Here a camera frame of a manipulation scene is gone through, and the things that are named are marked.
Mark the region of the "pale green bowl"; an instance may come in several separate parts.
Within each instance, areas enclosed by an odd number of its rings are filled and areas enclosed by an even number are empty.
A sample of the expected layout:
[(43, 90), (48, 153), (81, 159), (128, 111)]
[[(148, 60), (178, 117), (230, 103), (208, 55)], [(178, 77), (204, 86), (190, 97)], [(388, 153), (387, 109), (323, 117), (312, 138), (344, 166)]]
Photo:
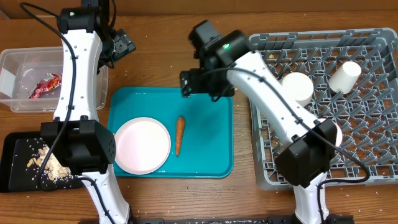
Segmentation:
[(303, 73), (293, 72), (280, 81), (288, 95), (301, 106), (307, 106), (312, 99), (314, 86), (311, 79)]

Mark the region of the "large pink plate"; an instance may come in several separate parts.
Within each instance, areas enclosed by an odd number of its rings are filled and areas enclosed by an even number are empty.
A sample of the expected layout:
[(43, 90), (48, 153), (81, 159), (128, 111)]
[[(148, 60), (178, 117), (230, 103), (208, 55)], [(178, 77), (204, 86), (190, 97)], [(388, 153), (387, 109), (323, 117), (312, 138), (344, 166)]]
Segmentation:
[(153, 118), (134, 118), (116, 132), (117, 165), (134, 175), (150, 174), (160, 168), (171, 151), (166, 127)]

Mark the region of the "small white plate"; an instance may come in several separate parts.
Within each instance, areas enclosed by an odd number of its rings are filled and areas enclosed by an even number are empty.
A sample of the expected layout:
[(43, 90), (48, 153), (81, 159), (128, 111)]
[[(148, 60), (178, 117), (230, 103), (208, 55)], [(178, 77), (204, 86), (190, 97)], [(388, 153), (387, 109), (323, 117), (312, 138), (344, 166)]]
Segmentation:
[(340, 146), (341, 146), (341, 143), (342, 143), (342, 141), (343, 141), (343, 133), (342, 133), (341, 128), (340, 128), (334, 121), (333, 121), (332, 123), (335, 125), (336, 130), (337, 130), (337, 132), (336, 132), (335, 146), (336, 146), (336, 147), (340, 147)]

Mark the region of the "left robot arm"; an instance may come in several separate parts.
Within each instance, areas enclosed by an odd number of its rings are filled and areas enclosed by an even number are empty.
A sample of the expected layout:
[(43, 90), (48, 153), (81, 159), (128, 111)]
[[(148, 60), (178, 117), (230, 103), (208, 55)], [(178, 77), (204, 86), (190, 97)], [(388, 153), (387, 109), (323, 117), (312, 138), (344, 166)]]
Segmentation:
[(53, 120), (42, 123), (40, 135), (49, 153), (70, 169), (88, 190), (100, 223), (133, 223), (132, 210), (114, 174), (116, 141), (98, 121), (96, 77), (103, 66), (135, 50), (126, 33), (115, 30), (113, 1), (82, 1), (62, 9), (56, 31), (62, 39), (63, 72)]

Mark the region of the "orange carrot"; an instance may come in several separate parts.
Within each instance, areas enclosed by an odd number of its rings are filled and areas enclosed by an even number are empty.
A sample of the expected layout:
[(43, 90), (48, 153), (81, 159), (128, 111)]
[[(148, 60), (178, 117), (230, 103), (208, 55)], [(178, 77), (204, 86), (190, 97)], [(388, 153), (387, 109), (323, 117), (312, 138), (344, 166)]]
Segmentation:
[(177, 157), (180, 155), (184, 130), (185, 130), (185, 119), (184, 117), (179, 117), (176, 124), (176, 138), (175, 138), (175, 155)]

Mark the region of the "white cup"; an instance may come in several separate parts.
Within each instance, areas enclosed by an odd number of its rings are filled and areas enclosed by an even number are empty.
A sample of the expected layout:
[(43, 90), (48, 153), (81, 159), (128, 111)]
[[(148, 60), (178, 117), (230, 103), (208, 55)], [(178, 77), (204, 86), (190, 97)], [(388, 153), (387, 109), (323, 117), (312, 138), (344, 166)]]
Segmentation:
[(335, 93), (342, 92), (347, 94), (353, 89), (361, 72), (361, 67), (356, 62), (345, 62), (330, 77), (328, 85)]

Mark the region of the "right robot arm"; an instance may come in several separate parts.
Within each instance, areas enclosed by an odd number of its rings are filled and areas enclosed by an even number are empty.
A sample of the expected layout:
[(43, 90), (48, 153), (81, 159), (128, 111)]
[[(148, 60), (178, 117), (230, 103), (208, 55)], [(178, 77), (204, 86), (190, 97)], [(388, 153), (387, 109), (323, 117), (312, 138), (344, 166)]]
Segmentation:
[(342, 141), (341, 129), (292, 99), (240, 30), (222, 35), (204, 20), (193, 27), (188, 39), (200, 66), (180, 73), (182, 95), (207, 93), (216, 102), (241, 90), (268, 120), (282, 145), (274, 164), (294, 188), (294, 222), (324, 223), (329, 211), (323, 185)]

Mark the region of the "peanut and rice scraps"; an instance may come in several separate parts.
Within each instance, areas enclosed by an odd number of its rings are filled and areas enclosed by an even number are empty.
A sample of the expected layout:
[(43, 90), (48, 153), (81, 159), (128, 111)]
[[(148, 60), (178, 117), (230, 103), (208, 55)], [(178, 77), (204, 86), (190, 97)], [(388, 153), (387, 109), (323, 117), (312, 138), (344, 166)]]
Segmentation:
[[(32, 171), (34, 177), (39, 174), (39, 169), (44, 164), (44, 159), (49, 151), (49, 147), (42, 138), (33, 138), (27, 140), (28, 144), (28, 162), (26, 164), (25, 171)], [(45, 180), (49, 180), (54, 184), (68, 183), (73, 179), (72, 173), (68, 167), (63, 167), (53, 154), (50, 155), (47, 161), (44, 172), (42, 174), (44, 183)]]

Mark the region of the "red snack wrapper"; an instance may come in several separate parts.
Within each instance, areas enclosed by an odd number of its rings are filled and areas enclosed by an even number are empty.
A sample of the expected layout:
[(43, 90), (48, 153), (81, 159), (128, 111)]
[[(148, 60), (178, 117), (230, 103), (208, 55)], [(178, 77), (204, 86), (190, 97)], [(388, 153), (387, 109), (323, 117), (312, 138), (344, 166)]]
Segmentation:
[(48, 73), (34, 88), (29, 95), (30, 99), (40, 98), (44, 93), (52, 91), (62, 84), (62, 75)]

